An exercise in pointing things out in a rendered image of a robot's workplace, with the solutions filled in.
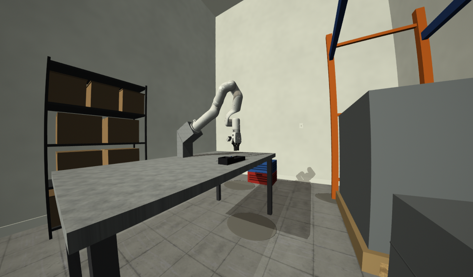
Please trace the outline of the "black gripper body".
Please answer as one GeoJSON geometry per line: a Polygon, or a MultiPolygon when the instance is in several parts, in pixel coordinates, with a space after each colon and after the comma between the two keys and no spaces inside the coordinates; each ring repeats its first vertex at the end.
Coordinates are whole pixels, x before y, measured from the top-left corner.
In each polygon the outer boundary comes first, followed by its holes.
{"type": "Polygon", "coordinates": [[[234,139],[234,143],[241,143],[241,133],[240,132],[232,132],[232,140],[234,139]]]}

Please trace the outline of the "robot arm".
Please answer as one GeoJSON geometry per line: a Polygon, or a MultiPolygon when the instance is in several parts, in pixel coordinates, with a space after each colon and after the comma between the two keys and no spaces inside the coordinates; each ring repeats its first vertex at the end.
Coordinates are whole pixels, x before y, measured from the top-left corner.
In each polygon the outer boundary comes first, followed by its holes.
{"type": "Polygon", "coordinates": [[[231,117],[232,114],[241,110],[243,94],[241,93],[235,81],[230,80],[228,82],[224,82],[221,86],[219,86],[219,89],[213,101],[214,104],[212,104],[211,108],[197,121],[196,119],[194,119],[194,122],[191,124],[191,128],[196,133],[200,133],[200,130],[203,127],[209,124],[209,122],[212,121],[214,118],[218,117],[219,111],[223,105],[224,99],[228,92],[231,92],[234,98],[232,102],[232,108],[226,114],[225,125],[227,127],[232,127],[232,132],[240,132],[240,119],[229,119],[229,117],[231,117]]]}

